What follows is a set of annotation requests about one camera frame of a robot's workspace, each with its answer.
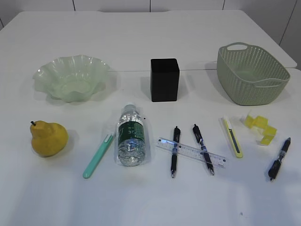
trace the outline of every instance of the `green basket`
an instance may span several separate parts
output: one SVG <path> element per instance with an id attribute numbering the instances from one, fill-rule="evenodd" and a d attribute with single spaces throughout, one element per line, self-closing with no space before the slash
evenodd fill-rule
<path id="1" fill-rule="evenodd" d="M 245 49 L 230 50 L 242 45 Z M 269 52 L 236 42 L 218 51 L 217 76 L 238 105 L 266 105 L 275 100 L 290 79 L 288 71 Z"/>

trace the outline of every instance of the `wavy glass bowl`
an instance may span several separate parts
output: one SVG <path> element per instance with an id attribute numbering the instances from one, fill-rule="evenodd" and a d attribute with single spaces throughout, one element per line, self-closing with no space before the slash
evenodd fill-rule
<path id="1" fill-rule="evenodd" d="M 102 60 L 85 56 L 60 57 L 42 66 L 33 75 L 35 89 L 66 102 L 83 101 L 105 83 L 109 66 Z"/>

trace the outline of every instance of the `black box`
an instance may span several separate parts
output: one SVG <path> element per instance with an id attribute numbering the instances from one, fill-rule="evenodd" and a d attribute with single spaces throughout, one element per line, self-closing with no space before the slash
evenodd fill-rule
<path id="1" fill-rule="evenodd" d="M 177 101 L 180 69 L 176 59 L 150 60 L 152 102 Z"/>

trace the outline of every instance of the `basket handle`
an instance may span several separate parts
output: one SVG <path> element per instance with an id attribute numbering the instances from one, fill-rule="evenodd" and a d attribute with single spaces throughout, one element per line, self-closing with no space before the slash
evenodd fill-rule
<path id="1" fill-rule="evenodd" d="M 264 83 L 266 81 L 277 81 L 279 82 L 279 84 L 277 85 L 273 85 L 273 86 L 263 86 L 263 85 L 260 85 L 261 83 Z M 277 87 L 277 86 L 280 86 L 281 84 L 283 83 L 283 80 L 282 79 L 264 79 L 264 80 L 261 80 L 261 81 L 256 81 L 253 83 L 253 85 L 256 87 L 256 88 L 271 88 L 271 87 Z"/>
<path id="2" fill-rule="evenodd" d="M 237 46 L 237 45 L 240 45 L 240 46 L 246 46 L 246 48 L 249 48 L 251 45 L 249 44 L 246 44 L 244 42 L 234 42 L 232 44 L 229 44 L 227 46 L 224 46 L 228 51 L 234 51 L 233 49 L 229 49 L 229 47 L 231 46 Z"/>

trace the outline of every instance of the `yellow pear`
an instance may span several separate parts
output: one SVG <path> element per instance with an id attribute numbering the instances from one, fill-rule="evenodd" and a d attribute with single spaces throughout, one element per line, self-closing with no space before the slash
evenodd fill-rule
<path id="1" fill-rule="evenodd" d="M 32 147 L 41 156 L 51 156 L 60 152 L 67 144 L 67 130 L 58 123 L 31 121 Z"/>

